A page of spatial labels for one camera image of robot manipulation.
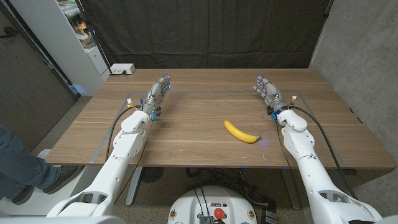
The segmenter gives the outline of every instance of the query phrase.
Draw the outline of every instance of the wire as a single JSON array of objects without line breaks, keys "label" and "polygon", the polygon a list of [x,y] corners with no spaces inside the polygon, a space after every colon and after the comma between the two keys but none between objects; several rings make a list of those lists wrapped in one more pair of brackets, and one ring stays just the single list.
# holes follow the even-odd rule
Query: wire
[{"label": "wire", "polygon": [[112,128],[111,128],[111,133],[109,134],[108,146],[107,146],[107,148],[106,148],[106,157],[105,157],[105,161],[107,161],[108,158],[109,158],[109,148],[111,147],[111,141],[112,141],[113,130],[114,130],[114,127],[116,126],[116,123],[118,122],[118,120],[120,119],[120,117],[121,117],[125,112],[127,112],[128,110],[133,109],[133,108],[134,108],[134,107],[129,107],[129,108],[125,109],[125,110],[124,110],[122,113],[120,113],[120,114],[118,115],[118,117],[116,117],[116,119],[114,120],[114,122],[113,122],[113,124],[112,124]]},{"label": "wire", "polygon": [[123,70],[122,74],[110,74],[113,77],[125,77],[126,76],[127,71]]},{"label": "wire", "polygon": [[199,200],[199,197],[198,197],[197,191],[196,191],[195,189],[193,189],[193,191],[195,192],[195,195],[197,196],[197,199],[198,199],[198,202],[199,202],[199,205],[200,205],[200,211],[201,211],[201,215],[203,215],[203,209],[201,208],[201,203],[200,203],[200,200]]},{"label": "wire", "polygon": [[[236,179],[232,178],[231,176],[225,174],[224,173],[224,169],[217,168],[215,170],[211,170],[211,169],[204,169],[204,170],[209,172],[210,175],[212,176],[212,178],[214,178],[214,180],[202,181],[201,177],[199,176],[199,174],[201,174],[201,172],[197,172],[198,175],[195,175],[195,176],[189,176],[188,174],[190,174],[190,172],[187,172],[187,175],[189,177],[192,177],[192,178],[198,177],[199,180],[200,180],[200,183],[195,183],[195,184],[192,184],[192,185],[188,185],[187,186],[188,190],[196,189],[196,188],[199,188],[200,186],[205,186],[205,185],[221,185],[223,187],[226,187],[226,188],[229,188],[229,189],[233,189],[236,192],[239,192],[245,198],[247,198],[249,196],[249,192],[246,195],[244,187],[246,187],[246,191],[248,191],[249,188],[252,188],[252,195],[251,196],[253,196],[253,194],[257,194],[257,195],[259,195],[261,197],[261,199],[259,199],[259,200],[263,200],[263,202],[268,202],[269,205],[267,206],[267,208],[275,208],[275,206],[276,206],[275,201],[273,199],[267,198],[267,197],[263,196],[262,194],[260,194],[257,191],[258,188],[257,188],[256,185],[251,186],[251,185],[248,185],[245,180],[244,181],[240,181],[241,180],[241,176],[239,174],[239,171],[237,171],[236,169],[229,168],[228,170],[230,170],[233,174],[236,174],[239,177],[238,181],[236,181]],[[225,182],[223,180],[224,177],[226,177],[226,179],[230,180],[230,181]]]},{"label": "wire", "polygon": [[116,202],[118,201],[120,195],[122,195],[124,189],[126,189],[126,187],[127,187],[127,184],[130,182],[132,176],[133,176],[134,173],[136,172],[136,169],[137,169],[137,167],[138,167],[138,164],[139,164],[139,162],[141,161],[142,155],[144,154],[145,147],[147,146],[147,142],[148,142],[148,139],[149,139],[150,131],[152,130],[152,125],[153,125],[153,123],[154,123],[154,122],[152,122],[152,123],[150,124],[149,133],[148,133],[148,138],[147,138],[147,141],[146,141],[145,144],[144,144],[144,147],[142,148],[142,153],[141,153],[141,156],[140,156],[139,159],[138,159],[138,162],[137,162],[137,164],[136,164],[136,167],[134,168],[134,171],[133,171],[132,174],[130,175],[129,180],[126,182],[126,184],[124,185],[122,191],[120,191],[120,194],[116,197],[116,200],[114,201],[113,204],[116,204]]},{"label": "wire", "polygon": [[308,115],[308,116],[315,122],[315,124],[317,124],[317,126],[319,127],[319,129],[320,129],[321,132],[322,132],[323,137],[325,138],[326,144],[327,144],[328,147],[329,147],[330,154],[331,154],[333,160],[335,161],[335,164],[336,164],[336,166],[337,166],[337,170],[338,170],[338,172],[340,173],[341,178],[342,178],[343,181],[344,181],[344,184],[347,186],[347,188],[348,188],[349,192],[351,193],[351,195],[353,196],[353,198],[355,198],[356,200],[358,200],[356,194],[354,193],[354,190],[348,185],[348,183],[347,183],[347,181],[346,181],[346,179],[345,179],[343,170],[341,169],[340,164],[339,164],[338,161],[337,161],[335,152],[333,152],[333,148],[331,147],[331,144],[330,144],[330,142],[329,142],[329,139],[328,139],[328,137],[326,136],[326,134],[325,134],[325,132],[324,132],[324,130],[323,130],[321,124],[317,121],[317,119],[316,119],[314,116],[312,116],[312,115],[311,115],[310,113],[308,113],[307,111],[305,111],[305,110],[303,110],[303,109],[301,109],[301,108],[299,108],[299,107],[296,107],[296,106],[291,106],[291,108],[293,108],[293,109],[298,109],[299,111],[305,113],[306,115]]},{"label": "wire", "polygon": [[[242,174],[241,169],[239,169],[239,173],[241,174],[242,180],[244,181],[244,177],[243,177],[243,174]],[[244,193],[246,193],[246,197],[247,197],[248,200],[249,200],[251,203],[253,203],[253,204],[262,205],[262,206],[266,206],[266,207],[269,205],[268,203],[259,203],[259,202],[253,201],[253,200],[249,197],[248,190],[247,190],[246,186],[244,186]]]},{"label": "wire", "polygon": [[293,103],[294,101],[292,101],[291,103],[289,103],[289,105],[287,105],[287,109],[289,109],[290,108],[290,106],[292,106],[292,105],[294,105],[294,103]]},{"label": "wire", "polygon": [[201,194],[203,195],[203,199],[205,199],[205,204],[206,204],[206,209],[207,209],[207,216],[210,216],[209,208],[207,207],[207,202],[206,202],[205,194],[203,193],[202,187],[200,187],[200,190],[201,190]]},{"label": "wire", "polygon": [[282,148],[282,152],[284,152],[284,156],[285,156],[287,165],[289,165],[289,169],[292,170],[292,167],[290,166],[289,160],[287,159],[287,156],[286,156],[285,147],[283,146],[282,141],[280,140],[279,126],[278,126],[278,122],[276,120],[275,120],[275,124],[276,124],[276,132],[278,133],[280,147]]}]

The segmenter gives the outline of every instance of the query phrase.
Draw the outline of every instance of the black cable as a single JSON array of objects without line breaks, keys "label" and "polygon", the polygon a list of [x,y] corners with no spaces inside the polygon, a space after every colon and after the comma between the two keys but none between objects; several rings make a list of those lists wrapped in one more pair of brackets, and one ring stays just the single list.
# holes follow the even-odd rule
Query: black cable
[{"label": "black cable", "polygon": [[338,161],[337,161],[337,158],[336,158],[336,156],[335,156],[335,152],[333,152],[333,149],[332,149],[332,147],[331,147],[331,144],[330,144],[330,142],[329,142],[329,139],[328,139],[328,137],[326,136],[326,134],[325,134],[325,132],[324,132],[324,130],[323,130],[321,124],[317,121],[317,119],[315,119],[315,118],[314,118],[310,113],[308,113],[307,111],[305,111],[305,110],[303,110],[303,109],[301,109],[301,108],[299,108],[299,107],[296,107],[296,106],[290,106],[290,108],[298,109],[299,111],[305,113],[306,115],[308,115],[308,116],[315,122],[315,124],[317,124],[317,126],[319,127],[319,129],[320,129],[321,132],[322,132],[323,137],[325,138],[326,144],[327,144],[328,147],[329,147],[330,154],[331,154],[333,160],[335,161],[335,164],[336,164],[336,166],[337,166],[337,170],[338,170],[338,172],[340,173],[341,178],[342,178],[343,181],[344,181],[344,184],[347,186],[347,188],[348,188],[349,192],[351,193],[351,195],[353,196],[353,198],[355,198],[356,200],[358,200],[358,198],[357,198],[356,194],[354,193],[353,189],[348,185],[348,183],[347,183],[347,181],[346,181],[346,179],[345,179],[343,170],[341,169],[340,164],[339,164]]},{"label": "black cable", "polygon": [[287,165],[289,165],[289,169],[290,169],[290,171],[291,171],[291,170],[292,170],[292,167],[290,166],[289,160],[287,159],[286,152],[285,152],[285,147],[283,146],[282,141],[280,140],[279,126],[278,126],[278,122],[277,122],[276,120],[275,120],[275,124],[276,124],[276,132],[278,133],[279,144],[280,144],[280,146],[281,146],[281,148],[282,148],[282,152],[284,152],[284,156],[285,156]]},{"label": "black cable", "polygon": [[205,204],[206,204],[206,209],[207,209],[207,216],[210,216],[209,208],[207,207],[207,202],[206,202],[205,194],[203,193],[202,187],[200,187],[200,190],[201,190],[201,194],[203,196],[203,199],[205,199]]},{"label": "black cable", "polygon": [[[239,174],[241,175],[242,180],[245,181],[241,169],[238,169],[238,170],[239,170]],[[252,199],[249,197],[248,189],[247,189],[246,186],[244,186],[244,193],[246,194],[247,199],[248,199],[251,203],[253,203],[253,204],[255,204],[255,205],[260,205],[260,206],[268,207],[269,203],[259,203],[259,202],[255,202],[254,200],[252,200]]]},{"label": "black cable", "polygon": [[125,110],[124,110],[122,113],[120,113],[120,114],[118,115],[118,117],[116,117],[116,119],[114,120],[114,122],[113,122],[113,124],[112,124],[111,133],[109,134],[108,146],[107,146],[107,148],[106,148],[106,157],[105,157],[105,161],[107,161],[108,158],[109,158],[109,148],[111,147],[111,141],[112,141],[113,130],[114,130],[114,127],[116,126],[116,123],[118,122],[118,120],[120,119],[120,117],[121,117],[125,112],[127,112],[129,109],[133,109],[133,108],[134,108],[134,107],[129,107],[129,108],[125,109]]},{"label": "black cable", "polygon": [[138,159],[138,162],[137,162],[137,164],[136,164],[136,167],[134,168],[134,171],[133,171],[132,174],[130,175],[130,178],[127,180],[127,182],[126,182],[126,184],[124,185],[122,191],[120,191],[120,194],[116,197],[116,200],[114,201],[113,204],[116,204],[116,202],[118,201],[120,195],[122,195],[124,189],[126,189],[126,187],[127,187],[127,184],[130,182],[132,176],[133,176],[134,173],[136,172],[136,169],[137,169],[137,167],[138,167],[138,164],[139,164],[139,162],[141,161],[142,155],[144,154],[145,147],[147,146],[147,142],[148,142],[148,139],[149,139],[150,131],[152,130],[152,125],[153,125],[153,122],[150,124],[149,133],[148,133],[148,138],[147,138],[147,141],[146,141],[145,144],[144,144],[144,147],[142,148],[142,153],[141,153],[141,156],[140,156],[139,159]]},{"label": "black cable", "polygon": [[[245,198],[247,198],[246,195],[246,191],[248,191],[248,189],[251,189],[251,193],[250,193],[250,197],[252,197],[254,200],[259,200],[262,202],[267,202],[269,205],[268,206],[262,206],[261,207],[266,207],[266,208],[271,208],[271,207],[275,207],[275,201],[273,199],[270,199],[268,197],[263,196],[262,194],[260,194],[257,190],[258,187],[256,185],[249,185],[246,181],[240,181],[241,180],[241,176],[240,173],[232,168],[229,168],[228,170],[230,170],[231,172],[233,172],[234,174],[236,174],[238,176],[238,180],[232,178],[231,176],[229,176],[228,174],[224,173],[223,169],[217,168],[215,170],[211,170],[211,169],[206,169],[206,168],[199,168],[200,169],[204,169],[205,171],[209,172],[210,175],[212,176],[212,178],[214,178],[214,180],[206,180],[206,181],[202,181],[202,179],[200,178],[199,175],[196,175],[194,177],[198,177],[200,180],[200,183],[195,183],[192,185],[188,185],[187,189],[188,190],[192,190],[192,189],[196,189],[199,188],[200,186],[205,186],[205,185],[220,185],[229,189],[233,189],[234,191],[238,192],[239,194],[243,195]],[[220,174],[221,172],[218,172],[216,170],[220,170],[223,173],[223,178],[219,178],[216,175]],[[229,182],[232,182],[232,184],[230,184],[229,182],[225,182],[223,179],[224,177],[227,177],[227,179],[229,179]],[[253,197],[254,194],[257,194],[260,196],[260,198],[257,197]]]},{"label": "black cable", "polygon": [[199,205],[200,205],[200,211],[201,211],[201,215],[203,215],[203,209],[201,208],[201,203],[200,203],[200,200],[199,200],[199,197],[198,197],[197,191],[196,191],[195,189],[193,189],[193,191],[195,192],[195,195],[197,196],[197,199],[198,199],[198,202],[199,202]]},{"label": "black cable", "polygon": [[185,168],[185,173],[187,174],[188,177],[194,178],[199,176],[201,169],[200,168],[193,168],[193,167],[187,167]]}]

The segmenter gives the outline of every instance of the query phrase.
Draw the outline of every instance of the metal table leg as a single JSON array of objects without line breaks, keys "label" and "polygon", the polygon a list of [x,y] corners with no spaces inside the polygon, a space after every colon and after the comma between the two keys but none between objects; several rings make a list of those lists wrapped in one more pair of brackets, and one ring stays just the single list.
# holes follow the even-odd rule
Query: metal table leg
[{"label": "metal table leg", "polygon": [[138,186],[140,183],[140,176],[142,172],[142,167],[138,166],[136,171],[131,177],[129,192],[126,197],[126,205],[131,206],[134,203],[134,199],[136,198],[136,193],[138,191]]},{"label": "metal table leg", "polygon": [[292,173],[289,169],[281,169],[280,173],[282,174],[282,178],[285,182],[287,193],[289,194],[290,202],[292,204],[292,208],[294,210],[300,210],[300,201],[299,196],[297,194],[297,189],[294,184],[294,180],[292,177]]}]

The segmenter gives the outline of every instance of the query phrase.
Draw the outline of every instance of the banana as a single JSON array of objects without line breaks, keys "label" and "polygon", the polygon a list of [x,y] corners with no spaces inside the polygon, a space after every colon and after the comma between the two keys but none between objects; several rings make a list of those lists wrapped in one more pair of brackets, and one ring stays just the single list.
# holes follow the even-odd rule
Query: banana
[{"label": "banana", "polygon": [[234,137],[237,139],[241,140],[242,142],[246,143],[255,143],[257,139],[261,138],[261,136],[253,136],[250,134],[246,134],[233,126],[231,122],[225,120],[224,121],[225,128],[228,130],[229,133],[231,133]]}]

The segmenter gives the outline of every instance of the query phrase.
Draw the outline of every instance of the power strip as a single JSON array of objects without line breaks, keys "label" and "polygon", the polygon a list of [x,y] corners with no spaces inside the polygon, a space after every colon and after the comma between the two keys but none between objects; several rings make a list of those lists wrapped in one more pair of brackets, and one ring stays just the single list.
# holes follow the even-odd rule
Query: power strip
[{"label": "power strip", "polygon": [[132,74],[135,69],[133,63],[115,63],[111,66],[111,71],[114,75]]}]

